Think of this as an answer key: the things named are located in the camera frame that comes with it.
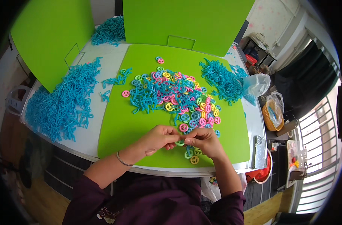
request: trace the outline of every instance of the silver bangle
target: silver bangle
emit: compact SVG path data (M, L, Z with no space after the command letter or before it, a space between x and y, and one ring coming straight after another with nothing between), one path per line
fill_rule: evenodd
M118 158L118 160L119 160L122 164L124 164L125 166L133 166L133 165L134 165L134 164L130 165L130 164L127 164L127 163L125 163L124 161L122 161L122 160L120 159L120 155L119 155L118 153L119 153L119 151L117 152L117 158Z

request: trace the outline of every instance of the white plastic stool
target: white plastic stool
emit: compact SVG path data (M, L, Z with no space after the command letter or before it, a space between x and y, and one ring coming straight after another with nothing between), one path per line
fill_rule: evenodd
M15 91L18 91L19 89L21 90L25 90L26 93L25 95L23 96L22 98L22 101L19 101L17 99L14 99L12 97L12 93L15 92ZM23 110L23 107L25 106L25 103L26 103L26 99L29 95L31 91L31 88L27 87L27 86L24 86L24 85L19 85L15 88L13 88L7 95L7 98L6 98L6 110L9 112L9 113L12 113L13 115L16 115L16 116L21 116L21 113L22 113L22 110Z

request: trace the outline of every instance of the green board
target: green board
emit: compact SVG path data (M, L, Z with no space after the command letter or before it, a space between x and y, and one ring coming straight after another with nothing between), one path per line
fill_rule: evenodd
M124 0L126 41L223 57L254 0Z
M89 0L30 0L11 28L20 56L49 92L69 69L67 53L76 43L81 50L94 32ZM78 54L75 46L68 65Z
M150 114L146 112L133 114L132 111L135 107L131 105L129 97L121 96L124 90L134 88L131 81L136 75L150 74L161 65L155 60L157 56L165 60L164 64L162 64L165 69L194 76L201 87L207 88L208 93L216 89L210 87L206 80L201 78L202 73L201 66L198 65L199 62L204 62L205 57L209 60L220 60L230 70L226 60L215 56L175 47L131 45L120 69L132 67L132 74L127 78L125 85L114 85L112 88L98 142L98 156L100 158L122 150L158 124L174 126L174 114L169 114L164 110L156 110L154 113L150 112ZM239 100L232 106L228 106L226 101L216 99L216 104L222 108L220 112L221 124L215 124L214 129L221 132L219 140L225 152L232 163L248 161L250 159L250 146L241 101ZM145 157L136 165L168 168L213 166L212 160L205 155L200 156L198 164L191 164L190 160L184 157L185 151L185 147L176 147L169 151L161 149L152 156Z

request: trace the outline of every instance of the wicker basket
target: wicker basket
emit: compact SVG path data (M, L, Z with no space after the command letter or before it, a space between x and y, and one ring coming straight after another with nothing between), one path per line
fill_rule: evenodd
M282 119L281 124L277 128L274 126L274 124L270 120L270 115L268 114L268 110L266 108L266 104L262 107L262 115L263 115L263 120L264 120L268 130L270 130L270 131L279 131L284 126L283 119Z

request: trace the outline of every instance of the white table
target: white table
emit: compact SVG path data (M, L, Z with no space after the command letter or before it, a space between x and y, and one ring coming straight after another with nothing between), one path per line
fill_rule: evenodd
M100 60L101 64L101 74L96 76L97 81L101 82L105 79L115 78L120 69L122 60L127 52L129 44L122 43L118 47L103 44L98 46L91 45L89 41L82 52L86 52L84 56L80 59L79 55L73 62L72 65L76 65L80 60L80 64L92 62L96 57L103 57ZM237 50L230 48L224 59L226 59L231 65L240 65L247 72L247 68L243 63ZM31 92L27 98L26 104L22 111L20 117L20 122L25 124L29 129L31 127L25 121L25 111L28 99L32 97L35 91L40 87L40 82L37 80L31 89ZM112 90L112 85L103 89L102 84L97 84L94 88L94 94L91 94L91 109L94 115L93 119L89 120L88 129L78 127L74 131L76 137L76 142L72 140L63 140L61 142L54 142L53 144L65 151L68 151L74 155L82 157L84 159L96 162L99 160L97 155L98 138L101 132L101 125L103 116L106 110L107 103L101 101L100 92L105 92L106 90ZM248 139L250 143L250 160L247 162L236 163L234 168L238 173L244 173L254 170L254 136L260 135L266 139L265 126L263 123L263 117L261 113L261 108L259 102L257 101L257 107L251 105L244 98L241 99L242 106L246 113L246 123L248 130ZM42 138L51 142L51 140L44 135L38 133ZM133 166L130 171L136 173L159 175L159 176L173 176L173 177L208 177L215 174L214 167L203 167L203 168L158 168L158 167L145 167L145 166Z

